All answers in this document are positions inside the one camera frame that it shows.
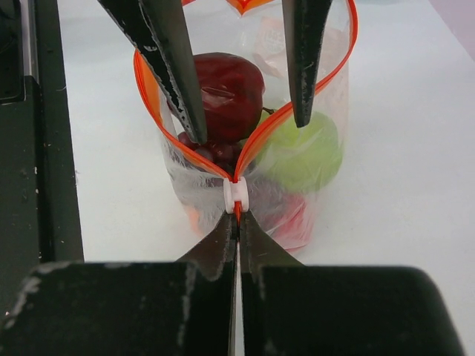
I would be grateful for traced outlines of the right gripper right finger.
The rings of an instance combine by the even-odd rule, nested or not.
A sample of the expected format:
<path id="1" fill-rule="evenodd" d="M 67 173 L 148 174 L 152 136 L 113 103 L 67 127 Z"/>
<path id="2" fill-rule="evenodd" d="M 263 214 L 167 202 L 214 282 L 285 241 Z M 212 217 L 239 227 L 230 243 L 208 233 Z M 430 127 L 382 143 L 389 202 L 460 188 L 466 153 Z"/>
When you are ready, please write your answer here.
<path id="1" fill-rule="evenodd" d="M 407 266 L 306 266 L 240 217 L 247 355 L 462 355 L 436 284 Z"/>

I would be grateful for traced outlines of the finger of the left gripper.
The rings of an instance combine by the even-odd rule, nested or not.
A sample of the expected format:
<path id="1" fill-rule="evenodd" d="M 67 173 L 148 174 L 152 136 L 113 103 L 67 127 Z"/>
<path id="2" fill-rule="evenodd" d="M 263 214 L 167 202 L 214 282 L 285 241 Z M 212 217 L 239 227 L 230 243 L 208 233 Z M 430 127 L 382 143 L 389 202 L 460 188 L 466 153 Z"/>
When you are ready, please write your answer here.
<path id="1" fill-rule="evenodd" d="M 99 3 L 144 57 L 191 141 L 206 142 L 205 111 L 182 2 Z"/>
<path id="2" fill-rule="evenodd" d="M 309 124 L 332 0 L 282 2 L 289 93 L 297 128 Z"/>

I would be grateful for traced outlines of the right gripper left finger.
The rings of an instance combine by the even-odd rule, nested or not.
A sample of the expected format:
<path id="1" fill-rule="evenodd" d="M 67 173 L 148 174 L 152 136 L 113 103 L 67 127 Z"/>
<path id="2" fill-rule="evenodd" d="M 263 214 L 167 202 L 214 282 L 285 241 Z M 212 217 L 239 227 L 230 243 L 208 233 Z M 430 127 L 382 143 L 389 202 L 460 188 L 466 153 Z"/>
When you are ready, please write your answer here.
<path id="1" fill-rule="evenodd" d="M 3 355 L 233 355 L 237 223 L 174 262 L 45 263 L 1 324 Z"/>

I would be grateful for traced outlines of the red apple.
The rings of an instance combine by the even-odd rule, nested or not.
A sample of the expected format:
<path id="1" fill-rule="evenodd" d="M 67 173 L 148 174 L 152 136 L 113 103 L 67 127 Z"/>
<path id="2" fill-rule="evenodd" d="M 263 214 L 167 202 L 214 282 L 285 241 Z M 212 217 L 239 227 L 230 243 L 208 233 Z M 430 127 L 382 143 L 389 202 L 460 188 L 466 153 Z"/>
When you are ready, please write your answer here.
<path id="1" fill-rule="evenodd" d="M 287 251 L 297 251 L 311 240 L 313 208 L 300 194 L 277 190 L 265 196 L 255 216 L 261 228 Z"/>

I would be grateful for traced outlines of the orange fruit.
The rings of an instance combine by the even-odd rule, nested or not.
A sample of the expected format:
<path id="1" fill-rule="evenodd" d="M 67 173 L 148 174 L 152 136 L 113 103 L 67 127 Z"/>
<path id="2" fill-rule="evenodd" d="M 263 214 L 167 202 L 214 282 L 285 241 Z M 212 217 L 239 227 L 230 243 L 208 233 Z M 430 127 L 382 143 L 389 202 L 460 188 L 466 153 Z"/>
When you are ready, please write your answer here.
<path id="1" fill-rule="evenodd" d="M 200 213 L 193 207 L 191 206 L 186 206 L 186 213 L 189 217 L 189 222 L 192 231 L 198 235 L 202 236 L 203 232 L 200 230 Z"/>

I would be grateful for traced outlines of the dark red plum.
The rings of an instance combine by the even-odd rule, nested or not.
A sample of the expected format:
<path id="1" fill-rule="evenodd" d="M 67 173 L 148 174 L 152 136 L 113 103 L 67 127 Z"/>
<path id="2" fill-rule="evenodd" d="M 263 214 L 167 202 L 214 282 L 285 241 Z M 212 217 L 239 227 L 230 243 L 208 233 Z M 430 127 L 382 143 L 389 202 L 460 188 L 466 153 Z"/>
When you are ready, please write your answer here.
<path id="1" fill-rule="evenodd" d="M 194 56 L 206 117 L 207 142 L 234 144 L 250 136 L 263 110 L 260 69 L 241 56 L 211 52 Z"/>

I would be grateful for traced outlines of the green apple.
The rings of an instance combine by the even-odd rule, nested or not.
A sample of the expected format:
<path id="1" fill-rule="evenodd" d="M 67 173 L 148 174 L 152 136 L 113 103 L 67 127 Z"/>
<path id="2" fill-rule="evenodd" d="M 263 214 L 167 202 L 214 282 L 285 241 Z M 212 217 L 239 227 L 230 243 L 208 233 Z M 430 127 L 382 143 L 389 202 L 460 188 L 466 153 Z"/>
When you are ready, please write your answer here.
<path id="1" fill-rule="evenodd" d="M 289 118 L 268 138 L 255 158 L 266 178 L 296 193 L 319 191 L 338 173 L 343 147 L 328 116 L 314 112 L 310 123 L 296 128 Z"/>

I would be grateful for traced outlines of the purple grape bunch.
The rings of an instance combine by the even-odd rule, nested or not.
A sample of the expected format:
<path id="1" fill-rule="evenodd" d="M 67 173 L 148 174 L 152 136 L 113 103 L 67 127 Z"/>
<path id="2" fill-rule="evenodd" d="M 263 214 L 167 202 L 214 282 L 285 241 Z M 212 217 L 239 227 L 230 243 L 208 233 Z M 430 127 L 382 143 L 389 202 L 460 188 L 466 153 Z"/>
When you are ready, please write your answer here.
<path id="1" fill-rule="evenodd" d="M 216 164 L 224 171 L 233 175 L 238 158 L 242 151 L 240 143 L 222 143 L 209 141 L 204 145 L 193 143 L 186 132 L 181 132 L 177 136 L 179 142 L 192 149 L 210 162 Z"/>

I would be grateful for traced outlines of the clear zip top bag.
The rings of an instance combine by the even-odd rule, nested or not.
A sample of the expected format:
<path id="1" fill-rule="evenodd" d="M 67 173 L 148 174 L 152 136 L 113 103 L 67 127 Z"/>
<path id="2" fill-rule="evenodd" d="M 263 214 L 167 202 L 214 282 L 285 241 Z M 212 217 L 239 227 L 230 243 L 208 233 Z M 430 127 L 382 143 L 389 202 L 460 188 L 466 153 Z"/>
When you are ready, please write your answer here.
<path id="1" fill-rule="evenodd" d="M 313 236 L 320 199 L 338 173 L 349 118 L 347 63 L 358 31 L 353 1 L 330 6 L 309 124 L 297 128 L 290 102 L 280 1 L 183 2 L 191 48 L 206 66 L 206 86 L 233 89 L 227 116 L 250 116 L 256 128 L 204 151 L 185 143 L 145 60 L 134 57 L 142 100 L 161 130 L 166 169 L 191 227 L 206 236 L 231 205 L 224 185 L 245 185 L 259 226 L 287 251 Z"/>

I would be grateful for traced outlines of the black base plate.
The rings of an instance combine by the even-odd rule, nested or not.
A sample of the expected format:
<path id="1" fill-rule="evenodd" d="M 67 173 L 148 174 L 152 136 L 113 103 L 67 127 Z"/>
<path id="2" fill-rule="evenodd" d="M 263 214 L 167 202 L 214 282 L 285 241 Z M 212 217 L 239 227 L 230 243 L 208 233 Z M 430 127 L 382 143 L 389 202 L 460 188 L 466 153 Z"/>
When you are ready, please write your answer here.
<path id="1" fill-rule="evenodd" d="M 1 3 L 1 315 L 40 263 L 84 257 L 56 1 Z"/>

